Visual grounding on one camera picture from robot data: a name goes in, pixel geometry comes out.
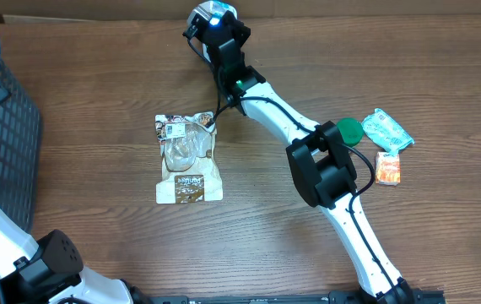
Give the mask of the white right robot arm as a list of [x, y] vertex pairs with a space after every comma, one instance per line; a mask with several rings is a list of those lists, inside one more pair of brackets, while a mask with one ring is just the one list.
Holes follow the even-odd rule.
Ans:
[[363, 211], [351, 155], [333, 122], [312, 121], [285, 102], [272, 85], [245, 63], [241, 50], [251, 34], [235, 10], [218, 1], [197, 5], [184, 36], [198, 39], [198, 56], [210, 67], [218, 91], [217, 113], [228, 108], [261, 123], [286, 147], [298, 194], [329, 220], [349, 255], [359, 281], [358, 303], [413, 303], [407, 281], [386, 256]]

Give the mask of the green lid jar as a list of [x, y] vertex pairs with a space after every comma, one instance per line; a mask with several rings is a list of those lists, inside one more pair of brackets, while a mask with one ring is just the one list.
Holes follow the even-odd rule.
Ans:
[[352, 117], [345, 117], [337, 123], [344, 143], [349, 147], [354, 147], [360, 143], [364, 137], [364, 130], [360, 122]]

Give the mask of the small teal tissue pack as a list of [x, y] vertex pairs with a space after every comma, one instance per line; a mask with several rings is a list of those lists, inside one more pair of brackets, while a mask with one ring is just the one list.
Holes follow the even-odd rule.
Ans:
[[236, 19], [238, 18], [237, 10], [228, 3], [211, 0], [200, 3], [197, 7], [210, 17], [217, 16], [220, 19], [227, 11], [230, 11]]

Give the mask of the orange tissue pack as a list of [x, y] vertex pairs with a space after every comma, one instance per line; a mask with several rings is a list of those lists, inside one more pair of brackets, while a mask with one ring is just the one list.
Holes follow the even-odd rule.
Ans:
[[399, 155], [387, 152], [376, 154], [376, 183], [396, 186], [401, 182], [401, 167]]

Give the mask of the brown snack pouch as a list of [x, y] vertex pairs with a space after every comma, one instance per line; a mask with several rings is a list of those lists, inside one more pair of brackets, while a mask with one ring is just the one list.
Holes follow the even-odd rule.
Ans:
[[155, 131], [162, 159], [157, 204], [219, 201], [223, 182], [214, 159], [217, 128], [211, 111], [192, 116], [159, 114]]

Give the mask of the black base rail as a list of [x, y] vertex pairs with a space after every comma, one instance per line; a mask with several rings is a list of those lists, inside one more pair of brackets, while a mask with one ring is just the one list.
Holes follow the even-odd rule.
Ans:
[[292, 296], [151, 296], [152, 304], [354, 304], [372, 303], [361, 291], [331, 291], [328, 294]]

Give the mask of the teal tissue pack wrapper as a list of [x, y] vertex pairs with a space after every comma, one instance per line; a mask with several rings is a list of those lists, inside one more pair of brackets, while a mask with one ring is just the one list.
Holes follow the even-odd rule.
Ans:
[[414, 139], [381, 108], [367, 116], [361, 126], [370, 140], [391, 155], [414, 145]]

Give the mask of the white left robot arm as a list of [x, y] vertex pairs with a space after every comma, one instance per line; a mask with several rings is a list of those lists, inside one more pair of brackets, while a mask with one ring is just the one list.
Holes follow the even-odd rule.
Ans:
[[36, 240], [41, 114], [0, 60], [0, 303], [145, 303], [124, 280], [84, 266], [66, 234]]

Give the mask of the white barcode scanner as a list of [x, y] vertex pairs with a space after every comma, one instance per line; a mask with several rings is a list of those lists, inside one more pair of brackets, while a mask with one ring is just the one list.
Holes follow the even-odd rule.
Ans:
[[212, 63], [212, 61], [211, 61], [211, 59], [210, 59], [210, 56], [209, 56], [209, 54], [208, 54], [208, 47], [207, 47], [207, 45], [202, 43], [202, 48], [203, 48], [203, 56], [205, 57], [205, 59], [207, 60], [207, 62]]

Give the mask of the grey plastic basket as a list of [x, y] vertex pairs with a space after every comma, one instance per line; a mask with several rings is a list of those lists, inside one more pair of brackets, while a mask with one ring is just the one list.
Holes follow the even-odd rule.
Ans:
[[0, 209], [30, 232], [36, 202], [43, 119], [34, 101], [1, 58], [0, 87], [10, 94], [0, 104]]

